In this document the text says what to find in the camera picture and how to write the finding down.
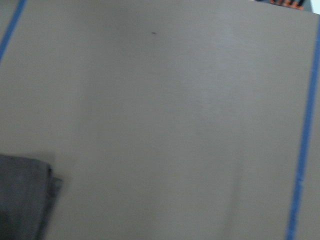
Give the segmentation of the brown t-shirt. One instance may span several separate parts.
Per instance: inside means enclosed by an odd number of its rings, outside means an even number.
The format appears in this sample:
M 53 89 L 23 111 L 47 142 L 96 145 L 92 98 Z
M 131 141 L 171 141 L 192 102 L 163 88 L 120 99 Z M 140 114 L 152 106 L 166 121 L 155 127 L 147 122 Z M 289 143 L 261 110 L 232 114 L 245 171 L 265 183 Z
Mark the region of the brown t-shirt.
M 45 239 L 62 186 L 49 163 L 1 155 L 0 238 Z

